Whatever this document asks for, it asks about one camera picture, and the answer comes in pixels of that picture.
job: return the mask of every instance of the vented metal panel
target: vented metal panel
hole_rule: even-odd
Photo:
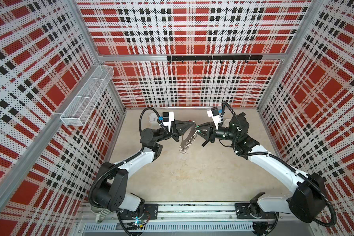
[[[256,107],[279,61],[107,62],[126,107]]]
[[[283,158],[326,178],[327,232],[354,235],[353,0],[325,1],[261,112]]]
[[[102,55],[284,53],[310,3],[77,0]]]
[[[84,232],[116,232],[119,223],[87,223]],[[253,222],[149,222],[144,232],[254,231]]]

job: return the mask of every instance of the red plaid pattern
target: red plaid pattern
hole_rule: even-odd
[[[107,62],[126,107],[256,107],[279,61]]]
[[[311,3],[77,0],[99,54],[284,53]]]
[[[62,125],[0,213],[0,235],[68,235],[119,118],[106,89],[87,125]]]
[[[326,178],[327,232],[354,235],[354,1],[325,2],[262,114],[283,158]]]
[[[92,64],[66,3],[46,2],[0,2],[0,182]]]

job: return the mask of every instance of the mounting plate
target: mounting plate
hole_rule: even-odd
[[[146,211],[148,211],[151,215],[149,217],[150,220],[155,220],[157,219],[157,212],[159,211],[159,206],[158,204],[144,204],[144,208]],[[122,213],[120,213],[121,219],[122,220],[134,220],[131,216],[131,211],[124,210]],[[147,213],[143,214],[142,217],[140,217],[141,220],[146,220],[148,219]]]
[[[246,211],[249,207],[250,203],[236,203],[235,204],[235,211],[236,211],[236,216],[238,219],[254,219],[250,215],[250,212],[246,214]],[[263,212],[261,210],[261,219],[275,219],[275,214],[273,212]]]

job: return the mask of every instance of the black motor joint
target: black motor joint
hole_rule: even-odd
[[[243,112],[232,116],[229,127],[218,126],[216,129],[214,122],[207,122],[199,125],[196,129],[198,130],[197,134],[206,139],[203,146],[208,142],[214,143],[215,139],[231,140],[232,145],[235,144],[239,153],[248,153],[253,147],[259,145],[259,142],[248,135],[249,123],[246,121]]]

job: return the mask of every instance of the wire mesh basket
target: wire mesh basket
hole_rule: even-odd
[[[99,65],[61,115],[63,123],[84,126],[113,75],[113,67]]]

